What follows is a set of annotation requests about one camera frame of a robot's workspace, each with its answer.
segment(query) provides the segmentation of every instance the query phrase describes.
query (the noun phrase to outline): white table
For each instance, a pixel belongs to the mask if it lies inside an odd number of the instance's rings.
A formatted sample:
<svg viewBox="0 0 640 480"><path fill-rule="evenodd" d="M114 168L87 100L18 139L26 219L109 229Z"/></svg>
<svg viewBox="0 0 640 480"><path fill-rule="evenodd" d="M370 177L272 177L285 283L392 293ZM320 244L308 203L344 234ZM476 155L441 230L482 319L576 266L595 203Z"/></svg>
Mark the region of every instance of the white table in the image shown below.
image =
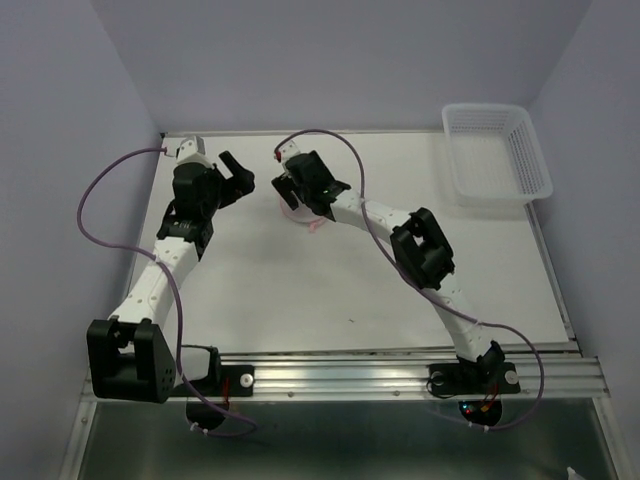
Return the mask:
<svg viewBox="0 0 640 480"><path fill-rule="evenodd" d="M568 341L524 208L457 206L443 134L347 137L364 160L368 198L434 212L480 319L516 327L536 344ZM214 237L181 290L185 343L242 353L451 346L433 307L399 279L367 234L331 222L309 233L283 216L270 183L281 173L272 156L281 138L205 137L208 156L231 151L255 173L256 189L213 219ZM164 144L175 151L180 140ZM336 139L312 135L296 142L302 151L317 150L336 178L359 188L355 160ZM140 241L145 248L152 248L173 198L174 165L160 158ZM137 259L134 280L145 263ZM175 318L173 309L168 342L175 338ZM508 332L496 331L495 338L520 343Z"/></svg>

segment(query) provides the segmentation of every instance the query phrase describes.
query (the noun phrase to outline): gray wall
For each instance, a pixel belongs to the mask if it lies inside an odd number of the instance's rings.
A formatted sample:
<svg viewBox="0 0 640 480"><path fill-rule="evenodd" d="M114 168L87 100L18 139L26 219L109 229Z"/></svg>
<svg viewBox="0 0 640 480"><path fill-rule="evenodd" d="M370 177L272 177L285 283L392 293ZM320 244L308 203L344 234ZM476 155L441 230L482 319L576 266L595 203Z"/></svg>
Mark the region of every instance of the gray wall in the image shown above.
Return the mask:
<svg viewBox="0 0 640 480"><path fill-rule="evenodd" d="M531 112L555 185L537 206L544 236L640 462L638 25L637 0L596 0Z"/></svg>
<svg viewBox="0 0 640 480"><path fill-rule="evenodd" d="M0 5L0 478L46 479L78 406L86 327L114 307L130 263L80 236L76 204L107 162L159 137L88 1ZM155 165L123 168L87 217L132 242Z"/></svg>
<svg viewBox="0 0 640 480"><path fill-rule="evenodd" d="M92 0L164 131L419 128L527 105L586 0Z"/></svg>

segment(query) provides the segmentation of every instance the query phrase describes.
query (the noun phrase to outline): white basket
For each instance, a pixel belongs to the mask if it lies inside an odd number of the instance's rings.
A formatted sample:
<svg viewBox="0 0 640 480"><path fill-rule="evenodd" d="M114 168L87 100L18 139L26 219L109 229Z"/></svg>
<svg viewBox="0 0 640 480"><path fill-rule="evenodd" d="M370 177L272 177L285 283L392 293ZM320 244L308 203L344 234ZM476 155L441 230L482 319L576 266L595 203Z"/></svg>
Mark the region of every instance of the white basket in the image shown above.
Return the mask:
<svg viewBox="0 0 640 480"><path fill-rule="evenodd" d="M442 110L453 183L462 204L524 205L553 192L527 111L457 103Z"/></svg>

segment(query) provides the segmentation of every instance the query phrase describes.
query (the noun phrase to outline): white plastic bin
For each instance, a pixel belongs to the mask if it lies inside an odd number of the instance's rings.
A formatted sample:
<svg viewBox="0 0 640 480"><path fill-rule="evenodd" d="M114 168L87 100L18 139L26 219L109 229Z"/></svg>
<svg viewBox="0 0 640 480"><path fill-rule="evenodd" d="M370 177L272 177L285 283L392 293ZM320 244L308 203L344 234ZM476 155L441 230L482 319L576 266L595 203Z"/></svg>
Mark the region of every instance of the white plastic bin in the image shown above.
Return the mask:
<svg viewBox="0 0 640 480"><path fill-rule="evenodd" d="M527 111L458 103L442 119L456 193L463 205L524 205L553 192Z"/></svg>

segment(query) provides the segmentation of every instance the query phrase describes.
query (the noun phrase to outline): robotic arm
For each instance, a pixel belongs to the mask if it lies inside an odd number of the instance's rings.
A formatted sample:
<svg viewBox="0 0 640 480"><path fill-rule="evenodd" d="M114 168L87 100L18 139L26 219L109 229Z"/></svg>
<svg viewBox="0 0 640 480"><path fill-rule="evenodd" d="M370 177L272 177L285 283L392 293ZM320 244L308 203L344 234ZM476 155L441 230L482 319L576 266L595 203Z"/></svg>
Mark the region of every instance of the robotic arm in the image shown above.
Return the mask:
<svg viewBox="0 0 640 480"><path fill-rule="evenodd" d="M336 180L320 156L300 153L294 142L278 151L284 173L272 181L291 209L300 202L316 215L368 231L362 216L362 199L349 185ZM454 274L453 250L433 214L426 208L406 212L366 201L367 216L378 238L389 244L403 274L420 289L428 289L441 303L471 313ZM459 364L430 366L432 392L436 395L485 393L498 386L501 393L518 393L515 366L504 362L500 345L482 325L474 325L434 305L444 323Z"/></svg>
<svg viewBox="0 0 640 480"><path fill-rule="evenodd" d="M94 320L87 330L96 396L162 403L171 394L176 383L175 362L162 329L173 295L158 262L171 271L180 287L213 236L216 211L254 189L252 172L229 152L219 157L231 172L230 178L225 178L205 156L200 137L187 138L180 144L173 172L174 199L157 233L156 260L149 261L109 319ZM192 379L219 374L215 349L189 350L183 364Z"/></svg>

